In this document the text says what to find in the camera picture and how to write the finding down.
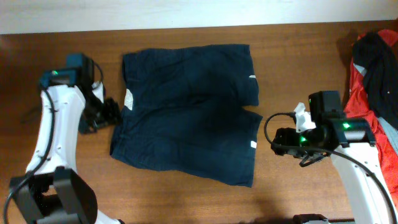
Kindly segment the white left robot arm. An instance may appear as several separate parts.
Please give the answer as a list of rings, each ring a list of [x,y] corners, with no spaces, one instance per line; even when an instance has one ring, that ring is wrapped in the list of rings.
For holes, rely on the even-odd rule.
[[[119,105],[105,97],[99,65],[83,53],[67,55],[66,66],[39,80],[42,117],[37,144],[25,175],[13,177],[3,221],[13,201],[27,223],[121,223],[101,212],[93,189],[78,175],[79,134],[119,124]]]

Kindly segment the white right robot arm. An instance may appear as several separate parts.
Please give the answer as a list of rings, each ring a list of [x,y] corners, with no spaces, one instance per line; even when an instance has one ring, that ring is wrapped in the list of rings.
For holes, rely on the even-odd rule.
[[[363,118],[347,118],[337,91],[308,97],[285,115],[294,128],[279,128],[268,139],[278,156],[290,155],[308,167],[329,157],[348,196],[355,223],[397,223],[397,209],[383,178],[376,138]]]

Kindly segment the dark navy blue shorts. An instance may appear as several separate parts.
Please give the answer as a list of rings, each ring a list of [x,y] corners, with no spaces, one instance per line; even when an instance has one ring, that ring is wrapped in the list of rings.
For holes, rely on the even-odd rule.
[[[251,187],[262,116],[247,44],[145,49],[123,56],[126,86],[110,156]]]

